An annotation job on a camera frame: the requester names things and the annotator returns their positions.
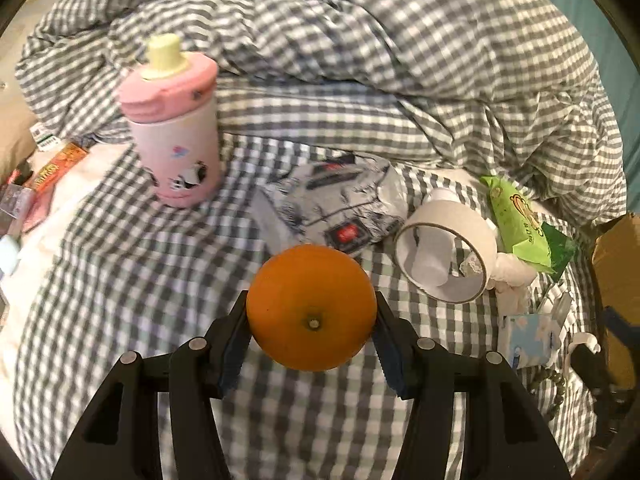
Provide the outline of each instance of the gingham bedsheet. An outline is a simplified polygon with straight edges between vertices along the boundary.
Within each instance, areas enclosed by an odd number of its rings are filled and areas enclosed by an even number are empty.
[[[547,0],[62,0],[30,36],[17,76],[60,136],[120,142],[127,130],[113,90],[144,39],[168,31],[224,70],[225,177],[212,200],[169,208],[129,150],[82,204],[18,356],[17,437],[38,479],[52,473],[122,352],[171,351],[228,312],[268,257],[248,211],[252,190],[297,164],[348,150],[385,156],[402,174],[410,212],[445,186],[488,214],[474,189],[425,166],[505,173],[530,197],[557,196],[573,224],[624,211],[622,143],[597,66]],[[575,234],[566,221],[544,219]],[[495,348],[491,292],[438,303],[401,276],[391,254],[387,239],[359,261],[392,309],[453,352]],[[583,256],[564,278],[575,297],[570,331],[588,330],[593,289]],[[553,395],[541,387],[543,411]],[[461,465],[463,401],[448,478]],[[213,406],[230,470],[252,480],[389,478],[410,408],[386,387],[371,344],[347,365],[311,374],[282,368],[252,343],[238,387]],[[165,398],[160,413],[170,479]],[[579,382],[550,427],[575,469],[594,431]]]

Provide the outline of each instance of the pink bottle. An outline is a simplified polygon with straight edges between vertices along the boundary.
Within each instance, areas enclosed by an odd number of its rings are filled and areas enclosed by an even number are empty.
[[[218,66],[181,52],[175,34],[151,38],[147,57],[120,85],[120,107],[158,198],[189,207],[211,197],[220,181]]]

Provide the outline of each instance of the metal rivet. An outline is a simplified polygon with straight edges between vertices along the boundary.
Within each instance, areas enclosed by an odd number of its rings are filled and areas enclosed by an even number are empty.
[[[137,358],[138,354],[136,354],[133,350],[129,350],[128,352],[124,352],[124,354],[120,356],[120,362],[124,365],[130,365]]]
[[[418,339],[418,346],[423,350],[433,350],[436,348],[436,342],[430,337],[421,337]]]
[[[202,350],[207,345],[207,340],[203,337],[194,337],[189,341],[189,348],[191,350]]]
[[[487,352],[486,360],[492,365],[499,365],[502,362],[502,356],[498,352]]]

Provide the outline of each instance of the gray plastic package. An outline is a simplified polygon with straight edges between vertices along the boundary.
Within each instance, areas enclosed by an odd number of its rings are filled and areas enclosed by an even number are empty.
[[[251,208],[271,254],[309,243],[357,256],[395,232],[407,215],[398,172],[365,153],[298,166],[258,186]]]

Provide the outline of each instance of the green snack package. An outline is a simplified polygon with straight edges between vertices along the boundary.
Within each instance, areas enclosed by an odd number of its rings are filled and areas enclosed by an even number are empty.
[[[546,222],[542,222],[542,232],[545,234],[551,251],[551,268],[553,269],[551,278],[557,283],[566,266],[574,257],[578,244]]]
[[[484,176],[480,180],[489,186],[489,199],[504,250],[515,254],[538,272],[551,274],[549,244],[529,202],[504,178]]]

